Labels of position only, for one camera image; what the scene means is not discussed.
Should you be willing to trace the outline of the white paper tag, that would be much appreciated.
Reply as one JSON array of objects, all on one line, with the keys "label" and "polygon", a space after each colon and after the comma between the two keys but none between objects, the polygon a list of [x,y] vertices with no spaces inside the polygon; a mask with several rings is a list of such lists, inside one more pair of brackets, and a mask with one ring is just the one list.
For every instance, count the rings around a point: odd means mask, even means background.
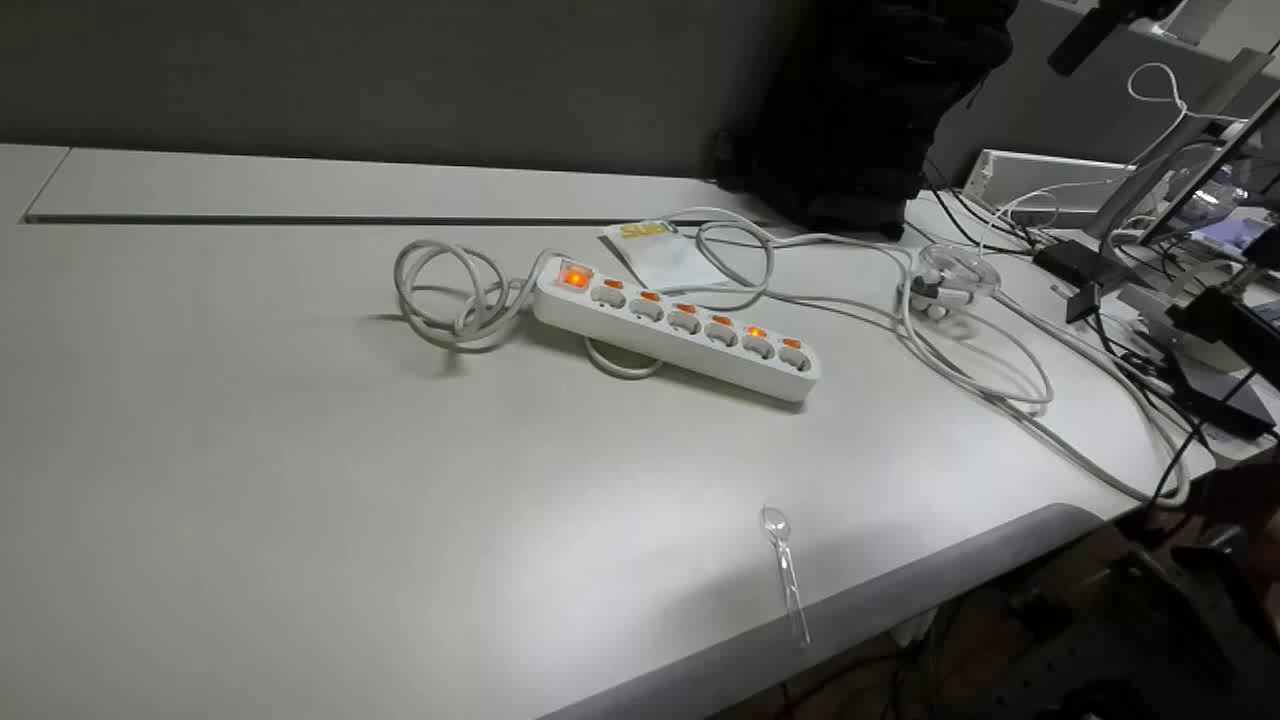
[{"label": "white paper tag", "polygon": [[668,220],[609,224],[601,240],[644,288],[685,293],[726,283],[726,276],[705,259],[697,240]]}]

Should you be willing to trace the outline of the white multi-socket power strip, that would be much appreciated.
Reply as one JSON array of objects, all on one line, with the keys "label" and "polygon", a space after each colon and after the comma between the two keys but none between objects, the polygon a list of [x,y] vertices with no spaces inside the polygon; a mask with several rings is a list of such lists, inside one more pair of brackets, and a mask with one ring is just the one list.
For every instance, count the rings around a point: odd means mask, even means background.
[{"label": "white multi-socket power strip", "polygon": [[538,273],[531,314],[785,405],[803,405],[819,378],[809,339],[674,301],[582,259],[549,259]]}]

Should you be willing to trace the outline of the grey box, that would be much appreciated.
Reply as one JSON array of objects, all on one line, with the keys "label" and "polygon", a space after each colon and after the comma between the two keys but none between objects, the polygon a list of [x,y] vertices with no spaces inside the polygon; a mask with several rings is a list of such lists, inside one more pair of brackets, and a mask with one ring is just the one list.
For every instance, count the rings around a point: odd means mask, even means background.
[{"label": "grey box", "polygon": [[1132,176],[1132,162],[986,147],[963,195],[1000,216],[1091,216]]}]

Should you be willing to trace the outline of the clear plastic wrapper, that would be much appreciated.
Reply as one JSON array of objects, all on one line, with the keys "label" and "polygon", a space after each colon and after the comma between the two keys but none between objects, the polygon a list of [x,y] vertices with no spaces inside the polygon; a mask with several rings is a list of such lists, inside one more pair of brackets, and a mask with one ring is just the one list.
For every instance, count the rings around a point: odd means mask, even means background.
[{"label": "clear plastic wrapper", "polygon": [[930,245],[909,273],[909,311],[943,336],[971,332],[971,305],[1000,283],[1000,273],[969,249]]}]

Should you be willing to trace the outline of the clear plastic strip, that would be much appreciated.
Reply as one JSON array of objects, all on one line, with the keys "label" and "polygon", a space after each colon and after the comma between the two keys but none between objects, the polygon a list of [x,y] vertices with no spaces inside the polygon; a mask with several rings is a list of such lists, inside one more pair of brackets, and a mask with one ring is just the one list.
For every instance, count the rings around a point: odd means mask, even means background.
[{"label": "clear plastic strip", "polygon": [[796,570],[796,547],[793,547],[793,521],[779,507],[759,507],[759,531],[773,547],[778,576],[779,576],[779,596],[796,631],[796,643],[812,643],[812,625],[802,593],[802,570]]}]

